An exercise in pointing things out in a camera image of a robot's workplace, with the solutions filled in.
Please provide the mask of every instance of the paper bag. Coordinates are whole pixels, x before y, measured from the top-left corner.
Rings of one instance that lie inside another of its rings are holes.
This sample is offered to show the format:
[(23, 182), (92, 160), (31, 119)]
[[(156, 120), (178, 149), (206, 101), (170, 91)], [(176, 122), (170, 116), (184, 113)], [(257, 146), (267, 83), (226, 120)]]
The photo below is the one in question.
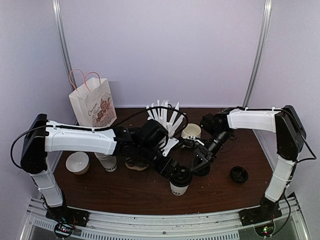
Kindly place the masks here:
[[(69, 95), (79, 125), (95, 128), (109, 127), (117, 119), (117, 115), (108, 79), (100, 78), (96, 72), (89, 72), (86, 75), (82, 71), (81, 73), (84, 84), (76, 88), (70, 78), (75, 90)], [(92, 73), (97, 74), (98, 78), (92, 77), (86, 80), (87, 76)]]

